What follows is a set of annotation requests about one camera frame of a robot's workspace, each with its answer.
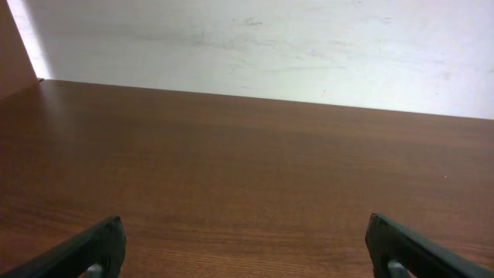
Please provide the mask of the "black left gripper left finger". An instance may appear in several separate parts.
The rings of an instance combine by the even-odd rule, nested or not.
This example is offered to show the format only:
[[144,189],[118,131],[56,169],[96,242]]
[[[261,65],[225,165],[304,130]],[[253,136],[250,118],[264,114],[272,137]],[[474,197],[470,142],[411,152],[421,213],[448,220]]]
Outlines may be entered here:
[[117,278],[126,245],[120,217],[111,216],[1,276]]

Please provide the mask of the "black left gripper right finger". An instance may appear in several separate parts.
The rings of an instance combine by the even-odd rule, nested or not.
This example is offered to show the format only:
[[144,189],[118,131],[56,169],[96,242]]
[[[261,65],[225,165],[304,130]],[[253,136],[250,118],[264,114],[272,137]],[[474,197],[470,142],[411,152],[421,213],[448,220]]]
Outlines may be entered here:
[[379,213],[370,216],[365,243],[375,278],[493,278],[492,271]]

